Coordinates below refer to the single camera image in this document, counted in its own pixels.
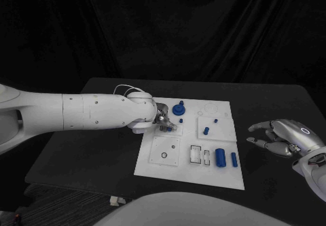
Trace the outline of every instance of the white cable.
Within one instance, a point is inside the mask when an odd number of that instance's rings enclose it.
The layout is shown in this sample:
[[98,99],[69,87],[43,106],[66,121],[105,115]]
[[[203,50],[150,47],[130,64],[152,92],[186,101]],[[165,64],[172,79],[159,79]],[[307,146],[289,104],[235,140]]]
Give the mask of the white cable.
[[115,94],[115,90],[117,90],[117,88],[118,88],[120,86],[128,86],[128,87],[131,87],[131,88],[136,88],[136,87],[133,87],[133,86],[130,86],[130,85],[120,84],[120,85],[115,86],[114,94]]
[[128,88],[128,89],[127,89],[127,91],[126,91],[126,93],[124,93],[124,96],[126,96],[127,92],[128,92],[131,89],[136,89],[137,91],[143,92],[140,88],[133,87],[133,88]]

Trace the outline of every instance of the white board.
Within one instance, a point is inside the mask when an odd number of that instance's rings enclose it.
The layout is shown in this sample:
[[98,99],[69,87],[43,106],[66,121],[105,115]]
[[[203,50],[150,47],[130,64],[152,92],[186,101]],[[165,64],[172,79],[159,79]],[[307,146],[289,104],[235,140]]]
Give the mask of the white board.
[[[170,121],[180,126],[170,132],[163,132],[159,124],[147,129],[134,175],[244,190],[229,102],[159,97],[153,99],[169,106]],[[182,116],[176,116],[172,108],[180,100],[185,102],[186,112]],[[208,135],[203,135],[205,127],[209,127]],[[176,144],[179,144],[178,161],[175,161],[176,152],[172,152],[176,150],[172,149]],[[225,150],[227,167],[222,168],[216,166],[215,149],[218,148]],[[237,154],[238,167],[232,166],[232,152]],[[170,160],[162,157],[163,153],[172,157]]]

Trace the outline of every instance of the black table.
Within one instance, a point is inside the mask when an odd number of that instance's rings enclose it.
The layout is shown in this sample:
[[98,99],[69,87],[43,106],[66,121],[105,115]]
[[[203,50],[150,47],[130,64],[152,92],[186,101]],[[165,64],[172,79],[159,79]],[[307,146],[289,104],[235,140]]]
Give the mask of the black table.
[[316,224],[326,203],[291,169],[296,158],[280,158],[245,141],[250,136],[267,139],[264,131],[248,132],[254,123],[281,118],[300,121],[325,140],[326,121],[304,88],[92,78],[81,93],[113,93],[118,84],[144,89],[154,97],[231,102],[245,190],[134,176],[143,135],[127,127],[56,132],[26,181],[131,199],[159,192],[192,192],[238,203],[293,225]]

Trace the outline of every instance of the robotic hand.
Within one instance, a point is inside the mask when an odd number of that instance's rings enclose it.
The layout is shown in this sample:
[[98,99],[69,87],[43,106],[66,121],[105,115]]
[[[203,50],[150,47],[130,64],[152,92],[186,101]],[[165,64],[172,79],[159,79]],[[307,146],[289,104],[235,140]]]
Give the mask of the robotic hand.
[[293,169],[304,176],[320,199],[326,201],[326,145],[315,132],[294,120],[274,120],[254,124],[248,130],[266,129],[271,142],[250,137],[248,142],[283,157],[300,154]]
[[156,123],[176,129],[167,117],[167,106],[156,103],[141,89],[130,89],[140,92],[124,97],[32,93],[0,84],[0,154],[33,136],[52,131],[127,126],[140,134]]

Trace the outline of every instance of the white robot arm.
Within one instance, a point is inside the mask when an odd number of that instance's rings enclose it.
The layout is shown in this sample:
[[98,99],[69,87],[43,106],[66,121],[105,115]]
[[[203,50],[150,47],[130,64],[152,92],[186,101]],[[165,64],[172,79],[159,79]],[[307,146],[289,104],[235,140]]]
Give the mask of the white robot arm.
[[167,106],[156,104],[146,92],[133,92],[127,97],[48,94],[0,85],[0,154],[46,132],[128,126],[134,133],[143,133],[154,123],[176,129],[167,118]]
[[302,158],[291,167],[306,178],[310,189],[326,201],[326,145],[315,132],[294,120],[261,122],[250,127],[250,132],[266,129],[271,142],[250,137],[247,141],[283,157],[299,154]]

